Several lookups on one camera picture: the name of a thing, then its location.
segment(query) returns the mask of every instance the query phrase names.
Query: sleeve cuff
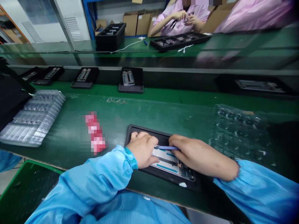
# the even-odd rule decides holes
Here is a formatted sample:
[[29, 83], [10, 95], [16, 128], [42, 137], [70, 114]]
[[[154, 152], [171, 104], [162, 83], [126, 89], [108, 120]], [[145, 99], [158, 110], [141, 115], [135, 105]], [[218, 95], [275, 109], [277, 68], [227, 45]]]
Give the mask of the sleeve cuff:
[[133, 170], [137, 170], [138, 169], [138, 165], [137, 165], [137, 160], [135, 159], [134, 154], [131, 152], [131, 150], [129, 150], [128, 147], [125, 147], [125, 152], [126, 152], [126, 157], [132, 167]]

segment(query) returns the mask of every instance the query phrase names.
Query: blue shelf frame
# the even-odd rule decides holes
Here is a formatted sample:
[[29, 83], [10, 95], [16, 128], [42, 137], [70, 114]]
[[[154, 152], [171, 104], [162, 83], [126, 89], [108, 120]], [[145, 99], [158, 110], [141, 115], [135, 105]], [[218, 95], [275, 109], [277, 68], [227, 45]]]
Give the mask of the blue shelf frame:
[[[90, 38], [94, 40], [94, 30], [93, 28], [96, 28], [96, 20], [97, 20], [97, 6], [96, 2], [100, 2], [104, 0], [83, 0], [83, 6], [84, 6], [84, 11], [87, 19], [87, 24], [88, 24], [88, 29], [89, 29], [89, 34]], [[93, 6], [93, 13], [90, 12], [88, 8], [88, 4], [91, 3]]]

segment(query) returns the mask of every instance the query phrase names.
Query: cardboard box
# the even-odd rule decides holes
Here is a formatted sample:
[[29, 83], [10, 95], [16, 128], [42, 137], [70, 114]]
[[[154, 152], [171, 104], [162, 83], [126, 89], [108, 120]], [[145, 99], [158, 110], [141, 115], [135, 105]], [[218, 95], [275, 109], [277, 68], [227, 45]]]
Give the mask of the cardboard box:
[[239, 0], [236, 0], [233, 3], [226, 3], [226, 0], [223, 1], [223, 5], [215, 6], [208, 17], [206, 24], [202, 28], [201, 33], [213, 33], [216, 28], [226, 19], [238, 1]]
[[134, 11], [134, 12], [125, 12], [123, 16], [123, 22], [127, 24], [125, 29], [125, 36], [135, 36], [137, 28], [138, 14], [143, 12]]
[[97, 25], [97, 27], [94, 32], [95, 36], [100, 32], [101, 28], [107, 27], [107, 22], [106, 22], [106, 20], [96, 20], [96, 25]]
[[17, 28], [13, 28], [11, 30], [4, 30], [3, 31], [7, 34], [7, 36], [9, 36], [9, 38], [15, 42], [15, 43], [19, 43], [19, 44], [25, 44], [27, 43], [27, 40], [25, 39], [25, 37], [23, 37], [20, 32], [18, 31]]
[[151, 14], [151, 17], [150, 17], [150, 20], [149, 20], [149, 28], [148, 28], [148, 30], [147, 30], [147, 36], [148, 36], [148, 37], [161, 36], [161, 32], [157, 33], [157, 34], [154, 35], [154, 36], [151, 36], [151, 35], [150, 35], [150, 31], [151, 31], [152, 28], [153, 28], [154, 22], [156, 21], [157, 17], [158, 17], [160, 14], [161, 14], [160, 12], [154, 12], [154, 13]]
[[147, 35], [151, 15], [151, 11], [145, 11], [138, 15], [136, 35]]

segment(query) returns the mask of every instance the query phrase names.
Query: green workbench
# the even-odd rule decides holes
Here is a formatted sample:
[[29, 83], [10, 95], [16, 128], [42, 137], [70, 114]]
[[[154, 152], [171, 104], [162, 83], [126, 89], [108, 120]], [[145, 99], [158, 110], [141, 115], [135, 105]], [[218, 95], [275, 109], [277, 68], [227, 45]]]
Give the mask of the green workbench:
[[[253, 98], [213, 92], [145, 88], [144, 94], [119, 93], [117, 86], [95, 85], [91, 90], [70, 88], [69, 82], [55, 82], [39, 89], [58, 89], [66, 101], [51, 130], [39, 148], [0, 144], [0, 148], [60, 169], [70, 169], [94, 157], [83, 116], [96, 111], [108, 141], [108, 148], [97, 156], [124, 145], [129, 124], [180, 134], [208, 142], [213, 120], [213, 106], [227, 104], [278, 117], [296, 119], [297, 101]], [[277, 155], [287, 164], [282, 152]], [[279, 172], [289, 178], [291, 165]], [[244, 214], [211, 180], [202, 177], [202, 190], [194, 192], [158, 177], [134, 171], [127, 187], [188, 208], [236, 222], [248, 223]]]

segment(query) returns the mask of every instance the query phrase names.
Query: black tray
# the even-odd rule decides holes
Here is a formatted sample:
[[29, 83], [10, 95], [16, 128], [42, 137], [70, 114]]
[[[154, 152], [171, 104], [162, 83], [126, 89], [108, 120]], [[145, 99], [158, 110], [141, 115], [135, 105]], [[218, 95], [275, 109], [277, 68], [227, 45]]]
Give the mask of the black tray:
[[[224, 93], [232, 93], [238, 95], [271, 97], [275, 99], [296, 98], [297, 94], [277, 77], [257, 76], [257, 75], [235, 75], [221, 74], [215, 79], [218, 89]], [[267, 86], [267, 83], [276, 85], [276, 89], [270, 86], [264, 90], [259, 90], [254, 85]]]
[[[116, 51], [125, 38], [126, 23], [110, 24], [95, 36], [96, 51]], [[109, 30], [116, 30], [113, 35], [107, 35]]]
[[[77, 79], [81, 75], [81, 72], [83, 71], [83, 69], [86, 69], [86, 70], [90, 69], [89, 74], [85, 80], [82, 79], [81, 81], [78, 81]], [[73, 88], [73, 89], [91, 89], [93, 87], [94, 82], [97, 80], [98, 75], [99, 75], [99, 68], [95, 68], [95, 67], [81, 68], [78, 75], [76, 76], [75, 80], [71, 84], [71, 88]]]
[[27, 82], [31, 82], [32, 80], [36, 78], [40, 78], [44, 74], [44, 70], [42, 70], [39, 67], [34, 67], [23, 74], [21, 74], [21, 78], [24, 79]]
[[[54, 68], [59, 68], [59, 70], [51, 77], [51, 78], [46, 78], [46, 76], [52, 72], [52, 70]], [[59, 77], [64, 73], [64, 68], [60, 67], [60, 66], [51, 66], [48, 67], [41, 78], [38, 78], [36, 80], [34, 80], [32, 82], [32, 84], [34, 85], [38, 85], [38, 86], [50, 86], [52, 84], [53, 81], [56, 81], [57, 79], [59, 79]]]
[[[170, 134], [131, 124], [128, 127], [125, 146], [131, 141], [131, 134], [133, 132], [140, 133], [142, 131], [147, 132], [151, 136], [155, 136], [159, 140], [159, 145], [161, 145], [161, 146], [169, 145], [168, 139], [171, 136]], [[149, 166], [147, 168], [140, 169], [140, 170], [142, 170], [146, 173], [152, 174], [154, 176], [160, 177], [162, 179], [168, 180], [177, 185], [184, 182], [187, 185], [187, 188], [189, 188], [191, 190], [195, 190], [195, 191], [200, 191], [200, 180], [199, 180], [199, 174], [197, 172], [194, 172], [195, 173], [195, 181], [190, 181], [190, 180], [186, 180], [184, 178], [178, 177], [176, 175], [173, 175], [171, 173], [167, 173], [165, 171], [159, 170], [152, 166]]]
[[169, 50], [180, 49], [193, 44], [205, 43], [211, 37], [212, 35], [189, 32], [185, 34], [179, 34], [175, 36], [168, 36], [156, 40], [151, 40], [150, 45], [156, 48], [160, 52], [165, 52]]
[[[135, 85], [133, 86], [124, 86], [122, 80], [122, 71], [124, 69], [130, 69], [133, 74], [133, 78], [135, 81]], [[143, 86], [143, 69], [142, 68], [130, 68], [130, 67], [122, 67], [121, 69], [121, 81], [118, 85], [118, 91], [123, 93], [138, 93], [143, 94], [144, 86]]]

